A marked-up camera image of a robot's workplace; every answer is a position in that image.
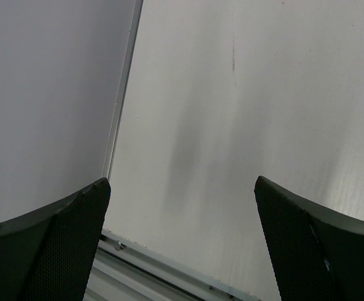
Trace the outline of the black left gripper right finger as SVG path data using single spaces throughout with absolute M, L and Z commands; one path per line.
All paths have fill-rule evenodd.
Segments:
M 364 221 L 263 176 L 254 193 L 282 300 L 364 300 Z

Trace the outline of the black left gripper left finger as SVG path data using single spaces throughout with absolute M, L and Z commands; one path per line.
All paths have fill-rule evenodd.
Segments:
M 110 192 L 103 177 L 0 223 L 0 300 L 82 300 Z

